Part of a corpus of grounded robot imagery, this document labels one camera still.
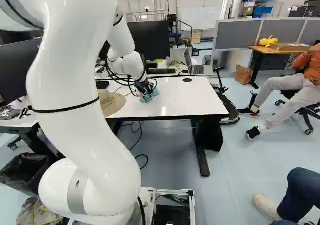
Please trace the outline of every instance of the keyboard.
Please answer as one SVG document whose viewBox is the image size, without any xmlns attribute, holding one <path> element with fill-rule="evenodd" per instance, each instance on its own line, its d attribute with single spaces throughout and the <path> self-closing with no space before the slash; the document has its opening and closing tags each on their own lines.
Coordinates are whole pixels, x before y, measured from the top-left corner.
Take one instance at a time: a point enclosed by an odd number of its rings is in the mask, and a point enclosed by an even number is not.
<svg viewBox="0 0 320 225">
<path fill-rule="evenodd" d="M 204 75 L 205 74 L 205 67 L 203 65 L 194 65 L 192 74 Z"/>
<path fill-rule="evenodd" d="M 176 69 L 174 68 L 149 68 L 148 74 L 175 74 Z"/>
</svg>

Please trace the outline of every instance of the yellow plush toy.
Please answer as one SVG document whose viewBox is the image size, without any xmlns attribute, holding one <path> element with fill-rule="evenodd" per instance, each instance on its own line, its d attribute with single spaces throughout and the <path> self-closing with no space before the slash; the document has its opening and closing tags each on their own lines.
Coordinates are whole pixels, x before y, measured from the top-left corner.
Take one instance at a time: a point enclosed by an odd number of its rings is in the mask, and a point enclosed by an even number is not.
<svg viewBox="0 0 320 225">
<path fill-rule="evenodd" d="M 272 38 L 273 35 L 271 35 L 268 39 L 263 38 L 259 42 L 259 46 L 269 48 L 270 44 L 277 44 L 278 43 L 278 38 Z"/>
</svg>

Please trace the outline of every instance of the jeans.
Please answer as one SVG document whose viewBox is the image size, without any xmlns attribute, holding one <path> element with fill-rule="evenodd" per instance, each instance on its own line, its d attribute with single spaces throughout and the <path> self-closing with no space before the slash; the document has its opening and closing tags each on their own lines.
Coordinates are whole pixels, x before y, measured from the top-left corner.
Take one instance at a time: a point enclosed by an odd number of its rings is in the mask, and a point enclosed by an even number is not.
<svg viewBox="0 0 320 225">
<path fill-rule="evenodd" d="M 320 174 L 295 168 L 288 175 L 288 189 L 277 209 L 284 220 L 272 225 L 296 225 L 313 206 L 320 209 Z"/>
</svg>

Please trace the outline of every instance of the white base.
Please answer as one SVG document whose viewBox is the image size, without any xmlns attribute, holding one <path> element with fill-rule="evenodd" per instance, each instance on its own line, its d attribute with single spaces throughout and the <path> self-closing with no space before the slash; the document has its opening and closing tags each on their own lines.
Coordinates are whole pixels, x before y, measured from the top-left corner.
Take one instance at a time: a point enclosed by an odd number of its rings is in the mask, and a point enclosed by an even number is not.
<svg viewBox="0 0 320 225">
<path fill-rule="evenodd" d="M 156 199 L 160 195 L 167 196 L 188 196 L 188 192 L 193 190 L 164 190 L 154 189 L 151 187 L 142 187 L 140 191 L 140 198 L 144 206 L 146 225 L 153 224 L 154 212 L 156 209 Z M 189 209 L 190 209 L 190 225 L 196 225 L 195 215 L 195 197 L 189 197 Z M 131 219 L 125 225 L 142 225 L 142 217 L 139 203 L 137 202 L 134 207 Z M 68 225 L 85 225 L 84 223 L 78 223 L 74 220 L 70 220 Z"/>
</svg>

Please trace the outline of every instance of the black sneaker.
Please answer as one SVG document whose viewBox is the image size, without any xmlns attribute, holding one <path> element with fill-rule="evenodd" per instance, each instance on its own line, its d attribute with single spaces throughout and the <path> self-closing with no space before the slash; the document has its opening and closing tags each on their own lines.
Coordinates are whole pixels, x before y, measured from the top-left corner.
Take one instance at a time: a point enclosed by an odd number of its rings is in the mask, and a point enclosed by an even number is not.
<svg viewBox="0 0 320 225">
<path fill-rule="evenodd" d="M 258 126 L 254 126 L 250 130 L 246 131 L 246 136 L 247 138 L 252 141 L 255 139 L 256 136 L 259 136 L 261 133 L 258 130 Z"/>
<path fill-rule="evenodd" d="M 253 112 L 251 111 L 250 107 L 247 107 L 245 109 L 238 109 L 238 112 L 243 116 L 247 116 L 255 119 L 260 118 L 260 110 L 258 110 L 257 112 Z"/>
</svg>

